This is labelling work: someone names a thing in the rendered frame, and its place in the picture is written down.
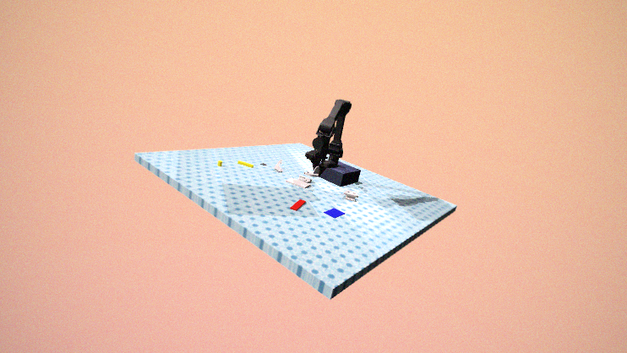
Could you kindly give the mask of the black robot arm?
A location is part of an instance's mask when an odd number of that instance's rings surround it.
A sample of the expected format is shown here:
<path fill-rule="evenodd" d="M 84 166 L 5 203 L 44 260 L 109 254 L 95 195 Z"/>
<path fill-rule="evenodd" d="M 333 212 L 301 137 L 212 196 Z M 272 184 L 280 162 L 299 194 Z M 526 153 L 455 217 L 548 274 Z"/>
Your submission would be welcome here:
<path fill-rule="evenodd" d="M 328 148 L 330 152 L 327 152 L 329 156 L 328 160 L 332 160 L 338 165 L 339 158 L 343 156 L 343 148 L 341 142 L 341 135 L 344 127 L 346 115 L 352 108 L 352 104 L 347 100 L 335 100 L 335 105 L 332 108 L 328 117 L 326 117 L 318 127 L 316 134 L 318 135 L 312 142 L 314 150 L 306 152 L 306 157 L 309 160 L 321 159 L 322 148 Z M 336 124 L 335 124 L 336 122 Z M 330 142 L 330 138 L 333 137 Z M 318 149 L 318 150 L 317 150 Z"/>

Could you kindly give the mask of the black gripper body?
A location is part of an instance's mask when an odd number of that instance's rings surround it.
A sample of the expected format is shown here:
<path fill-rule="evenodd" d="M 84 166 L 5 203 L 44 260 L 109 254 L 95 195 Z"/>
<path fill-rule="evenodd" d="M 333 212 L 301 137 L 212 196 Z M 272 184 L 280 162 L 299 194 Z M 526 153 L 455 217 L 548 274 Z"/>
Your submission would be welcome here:
<path fill-rule="evenodd" d="M 321 165 L 326 167 L 326 168 L 335 168 L 336 163 L 332 160 L 328 160 L 328 157 L 326 157 L 327 152 L 330 152 L 330 150 L 328 148 L 322 148 L 320 149 L 321 151 L 321 159 L 316 159 L 321 161 Z"/>

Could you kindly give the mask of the red flat bar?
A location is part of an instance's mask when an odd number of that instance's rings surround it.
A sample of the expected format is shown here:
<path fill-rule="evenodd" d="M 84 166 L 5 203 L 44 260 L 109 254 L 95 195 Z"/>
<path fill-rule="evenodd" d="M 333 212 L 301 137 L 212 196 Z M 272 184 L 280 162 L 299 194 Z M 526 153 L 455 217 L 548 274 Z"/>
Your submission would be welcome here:
<path fill-rule="evenodd" d="M 290 209 L 298 210 L 306 201 L 299 199 Z"/>

